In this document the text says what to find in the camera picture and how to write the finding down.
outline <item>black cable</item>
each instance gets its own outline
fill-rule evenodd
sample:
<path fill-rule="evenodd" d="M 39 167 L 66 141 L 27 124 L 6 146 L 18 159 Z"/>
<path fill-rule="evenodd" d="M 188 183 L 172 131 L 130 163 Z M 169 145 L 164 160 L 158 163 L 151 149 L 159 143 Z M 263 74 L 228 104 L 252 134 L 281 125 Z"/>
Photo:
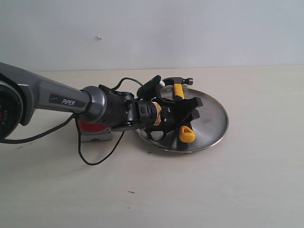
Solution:
<path fill-rule="evenodd" d="M 77 132 L 78 132 L 78 154 L 80 156 L 80 158 L 82 159 L 82 161 L 87 164 L 87 165 L 91 165 L 91 166 L 94 166 L 94 165 L 99 165 L 100 163 L 104 162 L 108 157 L 110 157 L 112 155 L 112 153 L 114 152 L 114 150 L 116 149 L 116 147 L 118 146 L 119 142 L 121 141 L 123 135 L 124 135 L 124 132 L 122 132 L 122 134 L 120 135 L 117 143 L 115 144 L 114 148 L 111 150 L 111 152 L 105 156 L 102 160 L 100 160 L 99 162 L 95 162 L 95 163 L 90 163 L 88 162 L 82 155 L 81 153 L 81 132 L 80 132 L 80 127 L 79 127 L 79 124 L 78 124 L 78 119 L 75 118 L 75 123 L 76 123 L 76 128 L 77 128 Z"/>
<path fill-rule="evenodd" d="M 133 82 L 136 82 L 137 84 L 139 84 L 140 86 L 143 86 L 142 83 L 140 83 L 139 81 L 137 81 L 136 79 L 134 78 L 130 78 L 130 77 L 124 77 L 122 78 L 119 83 L 117 84 L 117 86 L 115 86 L 114 88 L 111 89 L 111 91 L 116 91 L 123 83 L 124 80 L 130 80 L 130 81 L 133 81 Z"/>
<path fill-rule="evenodd" d="M 0 143 L 5 143 L 5 144 L 21 144 L 21 143 L 28 143 L 28 142 L 31 142 L 31 141 L 34 141 L 34 140 L 37 140 L 37 139 L 40 139 L 42 138 L 43 136 L 46 136 L 48 134 L 51 134 L 52 132 L 66 126 L 72 119 L 74 119 L 76 116 L 76 114 L 72 114 L 66 121 L 64 121 L 62 124 L 56 126 L 56 127 L 53 127 L 49 130 L 47 130 L 46 132 L 43 132 L 41 134 L 38 134 L 38 135 L 35 135 L 35 136 L 32 136 L 32 137 L 29 137 L 27 139 L 0 139 Z"/>

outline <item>yellow hammer handle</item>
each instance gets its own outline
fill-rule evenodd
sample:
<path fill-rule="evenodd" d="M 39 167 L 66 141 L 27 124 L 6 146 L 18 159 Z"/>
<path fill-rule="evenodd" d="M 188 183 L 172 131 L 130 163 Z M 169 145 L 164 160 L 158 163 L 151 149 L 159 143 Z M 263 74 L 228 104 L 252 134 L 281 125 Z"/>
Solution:
<path fill-rule="evenodd" d="M 181 84 L 178 83 L 174 84 L 173 90 L 175 96 L 180 96 L 182 99 L 185 99 L 184 91 L 182 89 Z M 183 143 L 191 143 L 195 140 L 195 133 L 188 126 L 181 126 L 179 132 L 179 138 Z"/>

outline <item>table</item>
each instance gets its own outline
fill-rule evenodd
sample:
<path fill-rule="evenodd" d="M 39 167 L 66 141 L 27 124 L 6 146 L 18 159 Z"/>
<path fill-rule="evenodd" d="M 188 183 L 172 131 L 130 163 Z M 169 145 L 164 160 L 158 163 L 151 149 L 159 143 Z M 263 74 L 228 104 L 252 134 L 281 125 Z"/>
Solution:
<path fill-rule="evenodd" d="M 304 66 L 39 72 L 83 88 L 123 76 L 193 77 L 222 103 L 224 139 L 205 151 L 163 152 L 127 132 L 99 166 L 77 154 L 75 123 L 37 141 L 0 146 L 1 228 L 303 227 Z M 125 82 L 121 90 L 135 92 Z M 26 138 L 69 116 L 37 110 L 10 138 Z M 110 142 L 83 146 L 91 162 Z"/>

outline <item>round metal tray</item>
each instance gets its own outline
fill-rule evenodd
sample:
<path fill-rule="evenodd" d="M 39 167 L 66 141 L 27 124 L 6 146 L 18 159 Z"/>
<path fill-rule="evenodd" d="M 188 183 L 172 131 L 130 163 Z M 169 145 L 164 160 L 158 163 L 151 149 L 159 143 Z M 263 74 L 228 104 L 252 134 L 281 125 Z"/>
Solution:
<path fill-rule="evenodd" d="M 199 119 L 191 122 L 192 128 L 196 135 L 194 142 L 180 143 L 178 139 L 178 131 L 170 132 L 160 141 L 150 140 L 144 130 L 138 129 L 136 132 L 145 141 L 166 151 L 189 153 L 201 151 L 217 144 L 224 136 L 228 129 L 229 120 L 224 107 L 213 97 L 203 92 L 183 88 L 186 99 L 200 97 L 203 106 L 197 108 L 199 111 Z M 172 88 L 164 88 L 161 90 L 162 97 L 172 99 Z M 153 132 L 153 138 L 161 138 L 161 132 Z"/>

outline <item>white wall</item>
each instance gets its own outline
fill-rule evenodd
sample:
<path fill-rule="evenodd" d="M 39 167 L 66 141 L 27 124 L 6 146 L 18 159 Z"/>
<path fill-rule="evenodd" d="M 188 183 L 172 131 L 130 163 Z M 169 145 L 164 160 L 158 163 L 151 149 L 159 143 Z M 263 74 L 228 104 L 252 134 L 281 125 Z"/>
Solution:
<path fill-rule="evenodd" d="M 303 64 L 304 1 L 2 0 L 0 61 L 29 70 Z"/>

